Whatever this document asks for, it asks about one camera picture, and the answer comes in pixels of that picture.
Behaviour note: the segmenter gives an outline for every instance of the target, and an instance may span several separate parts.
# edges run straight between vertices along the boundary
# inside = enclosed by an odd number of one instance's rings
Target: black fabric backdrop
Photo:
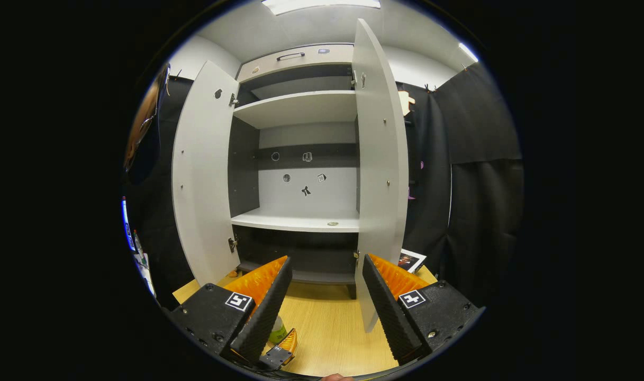
[[[136,229],[150,258],[150,277],[157,301],[170,310],[178,306],[172,292],[194,279],[176,230],[171,195],[176,127],[192,84],[192,80],[169,78],[169,96],[164,97],[159,109],[159,159],[145,181],[125,186],[129,224]]]
[[[409,200],[403,247],[428,256],[439,279],[485,305],[514,252],[522,216],[522,155],[510,111],[481,63],[434,92],[398,88],[416,100],[405,116],[412,121],[406,136],[416,200]]]

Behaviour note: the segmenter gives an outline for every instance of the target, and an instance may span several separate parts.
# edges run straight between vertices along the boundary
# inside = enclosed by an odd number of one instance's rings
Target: wooden table
[[[428,284],[437,282],[425,266],[417,276]],[[218,285],[225,286],[235,279],[223,278]],[[176,290],[174,296],[182,303],[199,287],[193,280]],[[358,376],[398,365],[392,358],[380,320],[373,331],[366,333],[359,302],[349,298],[344,285],[291,282],[279,315],[287,330],[295,328],[298,333],[295,358],[282,368],[285,371],[310,376],[334,373]],[[266,344],[264,353],[272,346]]]

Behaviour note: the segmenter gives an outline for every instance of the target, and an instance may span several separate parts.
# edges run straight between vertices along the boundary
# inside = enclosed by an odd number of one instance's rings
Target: white wall
[[[210,60],[232,77],[237,75],[241,62],[215,43],[201,36],[193,36],[173,56],[171,56],[171,74],[194,80],[204,63]]]
[[[458,74],[447,65],[413,51],[393,48],[392,46],[383,46],[383,50],[387,55],[387,62],[390,64],[392,75],[394,75],[397,82],[419,87],[425,87],[425,84],[428,84],[432,89],[433,85],[440,87],[444,82]]]

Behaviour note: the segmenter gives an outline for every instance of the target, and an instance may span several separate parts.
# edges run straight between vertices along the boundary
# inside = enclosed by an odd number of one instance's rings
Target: white shelf
[[[263,99],[234,109],[233,115],[259,130],[282,125],[354,122],[354,90],[305,92]]]
[[[338,222],[329,226],[329,222]],[[356,210],[310,213],[306,210],[267,210],[263,207],[236,215],[232,224],[276,231],[359,232],[360,214]]]

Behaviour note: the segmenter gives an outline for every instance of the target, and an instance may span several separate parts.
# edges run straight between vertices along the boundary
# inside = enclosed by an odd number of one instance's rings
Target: orange object
[[[268,294],[270,286],[273,284],[275,277],[284,264],[286,256],[278,258],[270,263],[266,263],[249,274],[242,276],[230,282],[224,289],[232,292],[238,292],[253,297],[256,307],[251,311],[251,315],[256,312],[258,306],[263,302],[264,297]]]
[[[404,268],[387,262],[387,260],[384,260],[383,258],[377,257],[372,253],[368,254],[368,256],[371,258],[374,265],[376,265],[376,268],[383,277],[383,280],[385,280],[387,287],[390,288],[390,292],[392,293],[392,296],[395,297],[395,301],[402,294],[430,285],[425,280],[422,280],[409,271],[404,270]]]

